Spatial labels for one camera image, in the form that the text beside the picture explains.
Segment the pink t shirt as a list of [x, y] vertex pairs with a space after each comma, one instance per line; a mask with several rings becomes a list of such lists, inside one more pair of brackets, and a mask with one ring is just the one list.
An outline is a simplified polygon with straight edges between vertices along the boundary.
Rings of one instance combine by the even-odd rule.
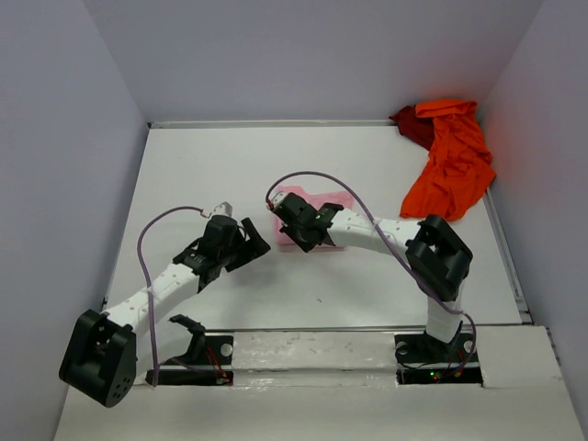
[[[304, 190], [300, 186], [278, 186], [277, 192], [283, 193], [294, 193], [302, 197], [305, 201], [310, 203], [315, 209], [319, 209], [324, 203], [334, 203], [343, 206], [345, 209], [353, 208], [354, 198], [352, 195], [345, 190], [312, 194]], [[281, 221], [279, 218], [274, 218], [274, 235], [275, 242], [278, 248], [283, 251], [293, 251], [295, 243], [288, 238], [285, 233], [280, 231]]]

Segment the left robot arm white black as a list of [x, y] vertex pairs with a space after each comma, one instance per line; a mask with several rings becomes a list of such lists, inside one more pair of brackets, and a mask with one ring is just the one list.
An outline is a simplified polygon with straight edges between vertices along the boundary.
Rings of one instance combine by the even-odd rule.
[[156, 324], [168, 318], [187, 331], [177, 334], [171, 350], [192, 363], [203, 352], [204, 327], [172, 310], [199, 294], [222, 272], [232, 272], [267, 254], [271, 247], [252, 221], [213, 215], [204, 232], [175, 256], [158, 277], [126, 300], [104, 311], [82, 313], [65, 350], [59, 379], [106, 408], [117, 405], [141, 374], [155, 372], [163, 356], [157, 349]]

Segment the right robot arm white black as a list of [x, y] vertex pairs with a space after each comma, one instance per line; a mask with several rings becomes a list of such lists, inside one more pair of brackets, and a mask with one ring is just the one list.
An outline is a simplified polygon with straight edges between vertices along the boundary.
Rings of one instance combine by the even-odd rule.
[[354, 247], [397, 258], [428, 297], [424, 352], [443, 360], [457, 347], [462, 328], [462, 283], [473, 253], [441, 217], [387, 220], [325, 203], [314, 208], [303, 197], [280, 191], [268, 203], [280, 231], [308, 253], [322, 245]]

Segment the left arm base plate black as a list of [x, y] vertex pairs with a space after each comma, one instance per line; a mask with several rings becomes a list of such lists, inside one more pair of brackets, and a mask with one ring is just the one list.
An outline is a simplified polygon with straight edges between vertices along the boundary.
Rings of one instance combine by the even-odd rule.
[[160, 367], [158, 386], [224, 387], [233, 384], [232, 334], [208, 334], [191, 356], [169, 359]]

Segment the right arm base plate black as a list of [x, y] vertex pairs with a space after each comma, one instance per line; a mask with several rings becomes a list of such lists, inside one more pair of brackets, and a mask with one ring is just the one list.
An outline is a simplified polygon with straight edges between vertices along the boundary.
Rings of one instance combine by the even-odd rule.
[[483, 383], [471, 333], [459, 334], [450, 344], [425, 333], [397, 334], [394, 344], [396, 379], [401, 386]]

